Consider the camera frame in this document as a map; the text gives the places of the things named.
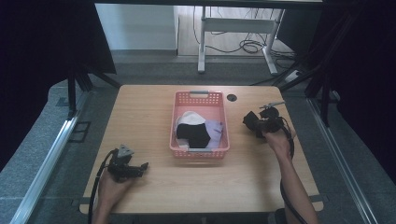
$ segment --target gray carpet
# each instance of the gray carpet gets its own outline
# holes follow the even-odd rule
[[[190,60],[148,57],[141,63],[126,63],[125,61],[117,63],[118,74],[110,76],[121,84],[184,85],[251,85],[271,78],[264,63],[238,59],[221,62],[217,59],[211,60],[212,63],[206,64],[206,71],[203,75],[197,73],[197,63]],[[118,93],[118,90],[101,79],[90,77],[94,88],[79,120],[91,123],[89,132],[83,142],[66,145],[29,223],[87,222],[87,217],[78,211],[78,204]],[[265,82],[261,85],[271,85],[271,83]],[[283,97],[324,200],[324,209],[318,213],[319,219],[322,223],[332,224],[363,223],[361,214],[305,100],[305,86],[306,82],[299,84],[285,91]],[[64,97],[67,97],[65,82],[55,85],[50,90],[49,102],[35,127],[0,174],[0,223],[8,223],[14,216],[22,197],[59,132],[67,115],[67,107],[56,104]],[[378,223],[396,223],[396,216],[393,213],[396,210],[394,184],[370,150],[344,122],[335,105],[330,107],[329,119],[334,137],[367,195]],[[80,137],[76,134],[72,135],[71,139]],[[239,223],[265,223],[254,217],[251,214],[251,216],[239,216],[242,219],[233,217],[232,220],[238,220]],[[112,218],[113,223],[132,223],[132,219],[139,220],[140,223],[165,223],[169,217],[130,215]],[[197,218],[189,217],[184,219],[188,221],[181,223],[193,223]]]

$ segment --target wooden tabletop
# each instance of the wooden tabletop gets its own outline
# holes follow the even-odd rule
[[[230,149],[223,160],[173,157],[169,136],[176,91],[222,91],[224,97],[236,96],[236,101],[224,103]],[[276,87],[122,86],[83,197],[91,196],[94,177],[106,154],[124,144],[134,150],[130,165],[149,162],[149,166],[114,213],[270,212],[284,207],[275,154],[242,123],[249,111],[258,115],[260,106],[279,101],[283,99]],[[292,127],[287,104],[276,108]],[[294,142],[297,173],[308,195],[319,195],[298,135]],[[321,210],[323,203],[314,206]],[[88,205],[81,204],[80,211],[88,213]]]

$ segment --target pink basket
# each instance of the pink basket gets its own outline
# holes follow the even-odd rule
[[[205,119],[214,119],[222,123],[223,130],[218,148],[184,148],[178,146],[175,132],[176,121],[187,111],[194,111]],[[171,126],[169,146],[176,158],[223,159],[230,148],[224,97],[221,91],[177,91]]]

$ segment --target hand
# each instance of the hand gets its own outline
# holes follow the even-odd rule
[[[290,130],[290,131],[291,131],[291,137],[294,138],[294,136],[296,135],[295,131],[294,130]],[[287,159],[288,161],[291,161],[290,143],[283,130],[280,129],[276,133],[262,132],[262,135],[264,135],[265,139],[267,140],[268,144],[270,145],[271,149],[275,152],[276,157],[279,160]]]
[[[111,209],[134,182],[135,178],[124,178],[117,182],[107,168],[104,169],[99,180],[98,205],[93,212],[93,223],[108,223]]]

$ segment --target black fabric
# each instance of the black fabric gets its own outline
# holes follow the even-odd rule
[[[0,1],[1,170],[76,65],[116,72],[94,3]]]
[[[177,125],[177,138],[188,139],[191,148],[205,148],[210,141],[205,124],[185,124]]]

